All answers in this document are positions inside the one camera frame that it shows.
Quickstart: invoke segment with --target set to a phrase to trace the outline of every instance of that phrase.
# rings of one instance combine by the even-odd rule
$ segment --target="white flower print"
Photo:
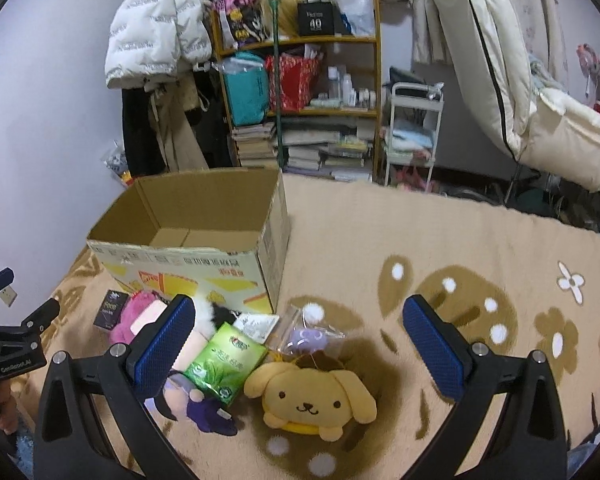
[[[560,267],[560,272],[562,276],[558,278],[558,286],[562,290],[570,290],[573,293],[573,297],[576,300],[576,303],[582,304],[582,292],[580,287],[584,285],[584,277],[581,274],[576,274],[575,272],[571,274],[567,266],[558,262],[558,267]]]

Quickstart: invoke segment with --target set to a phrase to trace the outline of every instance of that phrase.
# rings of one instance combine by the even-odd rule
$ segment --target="yellow dog plush toy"
[[[338,440],[352,418],[369,424],[378,414],[375,399],[348,370],[267,363],[247,378],[244,393],[251,399],[262,396],[264,423],[270,428],[319,434],[328,442]]]

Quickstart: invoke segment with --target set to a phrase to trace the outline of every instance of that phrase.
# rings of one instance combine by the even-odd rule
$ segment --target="black zipper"
[[[482,34],[482,29],[480,28],[480,23],[478,23],[478,16],[475,13],[474,4],[472,4],[471,0],[469,0],[469,5],[471,5],[471,12],[474,14],[474,22],[475,26],[478,28],[478,35],[480,36],[480,42],[482,43],[482,50],[484,52],[484,57],[487,60],[487,66],[489,67],[489,74],[491,75],[491,82],[493,83],[493,88],[496,91],[496,99],[498,100],[498,108],[500,108],[500,127],[502,129],[502,142],[509,150],[509,153],[513,157],[513,160],[516,160],[516,156],[513,154],[513,150],[509,146],[507,142],[507,117],[504,112],[504,100],[502,99],[502,91],[498,86],[498,81],[496,80],[496,71],[493,68],[493,63],[491,62],[491,58],[489,57],[489,51],[487,50],[487,43],[484,41],[484,36]]]

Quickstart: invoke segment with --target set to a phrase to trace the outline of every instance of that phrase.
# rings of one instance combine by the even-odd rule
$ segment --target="plush toy ear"
[[[298,370],[293,363],[266,363],[256,368],[244,383],[244,394],[250,399],[255,399],[264,393],[267,384],[276,375],[290,370]]]
[[[378,416],[376,400],[371,396],[360,378],[349,370],[332,370],[329,373],[333,375],[347,393],[353,418],[360,424],[369,424],[376,420],[376,416]]]

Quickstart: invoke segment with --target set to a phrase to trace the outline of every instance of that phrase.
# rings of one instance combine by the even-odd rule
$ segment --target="white rolling cart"
[[[433,166],[436,163],[436,150],[438,148],[438,134],[440,132],[440,121],[442,120],[442,108],[445,105],[444,94],[440,91],[440,100],[427,99],[424,97],[411,97],[405,95],[399,95],[397,91],[400,90],[411,90],[411,91],[423,91],[439,92],[435,87],[418,84],[418,83],[396,83],[391,90],[391,120],[389,123],[389,131],[384,139],[384,152],[386,154],[386,169],[384,170],[384,185],[389,184],[389,168],[392,164],[400,166],[418,166],[421,168],[429,168],[429,175],[427,176],[427,185],[425,189],[429,189],[429,183],[431,182],[431,173],[433,172]],[[431,158],[429,160],[420,160],[414,158],[411,152],[399,152],[394,150],[392,147],[394,138],[394,121],[395,121],[395,109],[396,108],[412,108],[414,110],[426,110],[427,112],[436,112],[438,114],[438,120],[436,121],[436,129],[431,130],[433,136],[433,148],[431,150]]]

